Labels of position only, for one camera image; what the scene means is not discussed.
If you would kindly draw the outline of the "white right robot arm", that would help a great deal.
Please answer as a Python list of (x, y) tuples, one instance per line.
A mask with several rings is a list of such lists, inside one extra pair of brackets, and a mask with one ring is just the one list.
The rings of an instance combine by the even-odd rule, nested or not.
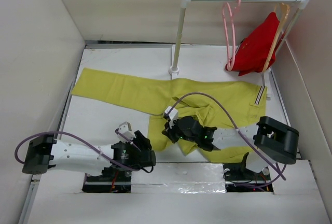
[(293, 165), (297, 161), (299, 132), (268, 116), (238, 129), (204, 127), (192, 116), (165, 115), (164, 118), (166, 123), (162, 134), (173, 143), (185, 140), (208, 153), (248, 148), (248, 157), (240, 157), (244, 162), (240, 173), (245, 179), (252, 179), (269, 165)]

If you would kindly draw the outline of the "yellow-green trousers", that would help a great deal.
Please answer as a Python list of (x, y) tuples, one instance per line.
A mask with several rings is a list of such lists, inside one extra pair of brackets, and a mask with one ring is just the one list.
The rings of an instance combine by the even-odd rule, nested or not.
[(161, 133), (161, 114), (168, 106), (175, 105), (180, 117), (193, 116), (203, 126), (233, 129), (235, 124), (256, 124), (266, 114), (266, 91), (245, 81), (157, 80), (85, 68), (72, 95), (149, 114), (153, 150), (166, 151), (176, 146)]

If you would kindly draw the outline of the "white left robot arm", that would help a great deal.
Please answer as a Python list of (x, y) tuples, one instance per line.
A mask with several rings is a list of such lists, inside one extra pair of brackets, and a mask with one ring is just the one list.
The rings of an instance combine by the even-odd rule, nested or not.
[(132, 132), (122, 126), (116, 129), (119, 142), (94, 146), (82, 138), (67, 132), (79, 144), (64, 142), (54, 137), (54, 132), (34, 134), (28, 142), (25, 159), (21, 162), (22, 172), (30, 175), (45, 174), (48, 170), (83, 172), (100, 176), (103, 180), (114, 178), (116, 171), (136, 172), (153, 169), (156, 155), (150, 140), (140, 131)]

